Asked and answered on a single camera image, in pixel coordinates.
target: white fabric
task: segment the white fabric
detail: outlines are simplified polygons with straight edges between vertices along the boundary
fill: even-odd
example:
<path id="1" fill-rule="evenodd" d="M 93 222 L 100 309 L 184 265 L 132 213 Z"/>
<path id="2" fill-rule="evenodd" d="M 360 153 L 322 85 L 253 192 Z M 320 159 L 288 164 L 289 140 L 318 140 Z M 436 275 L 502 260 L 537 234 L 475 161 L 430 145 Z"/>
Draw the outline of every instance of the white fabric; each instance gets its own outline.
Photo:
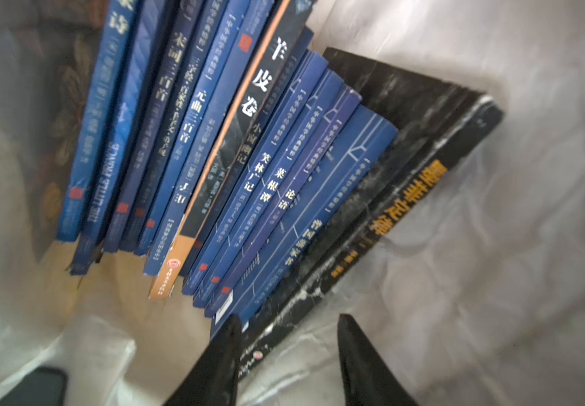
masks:
<path id="1" fill-rule="evenodd" d="M 585 404 L 585 0 L 320 0 L 309 25 L 317 51 L 485 90 L 507 116 L 245 379 L 240 404 L 344 404 L 339 313 L 422 405 Z M 209 321 L 189 297 L 148 302 L 131 255 L 82 280 L 64 273 L 73 244 L 36 263 L 6 135 L 0 393 L 47 362 L 70 374 L 68 405 L 160 404 Z"/>

